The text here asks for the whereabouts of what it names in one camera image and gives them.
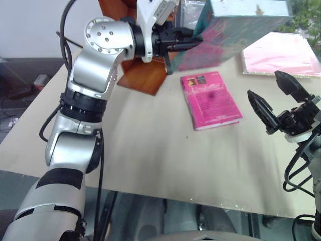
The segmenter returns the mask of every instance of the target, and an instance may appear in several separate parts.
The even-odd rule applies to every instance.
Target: beige tabletop
[[[244,118],[238,124],[195,131],[179,81],[209,71],[219,71]],[[66,75],[62,67],[1,143],[0,169],[37,177],[45,173],[46,143],[38,132],[58,104]],[[321,93],[320,79],[299,81],[309,92]],[[239,57],[220,67],[175,72],[156,97],[116,86],[103,119],[103,187],[276,216],[314,214],[312,197],[282,189],[297,144],[288,143],[284,133],[265,132],[248,102],[248,89],[264,97],[275,114],[298,106],[277,87],[275,77],[243,75]],[[300,177],[308,175],[306,170]],[[96,187],[98,169],[86,181]],[[305,187],[312,191],[312,182]]]

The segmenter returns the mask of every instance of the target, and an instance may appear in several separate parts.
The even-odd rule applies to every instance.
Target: book cover
[[[184,76],[181,86],[194,129],[232,124],[242,118],[218,72]]]
[[[194,29],[203,41],[177,54],[172,69],[218,66],[290,19],[283,0],[207,0]]]

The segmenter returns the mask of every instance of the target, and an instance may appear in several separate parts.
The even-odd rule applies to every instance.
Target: black band
[[[315,213],[315,221],[314,221],[315,231],[321,236],[321,213],[318,210]]]
[[[107,101],[95,99],[67,89],[60,96],[61,113],[79,121],[101,122]]]
[[[144,36],[142,34],[140,26],[131,25],[132,31],[134,33],[136,48],[135,48],[135,56],[143,57],[145,56],[145,42]]]
[[[36,189],[49,184],[68,184],[80,190],[82,178],[83,173],[77,169],[55,168],[39,179]]]

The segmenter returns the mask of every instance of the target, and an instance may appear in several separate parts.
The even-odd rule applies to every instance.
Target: brown wooden panel
[[[136,58],[118,85],[155,96],[165,77],[163,62],[153,60],[144,63],[140,58]]]
[[[122,0],[98,0],[104,16],[120,20],[126,17],[128,6]]]

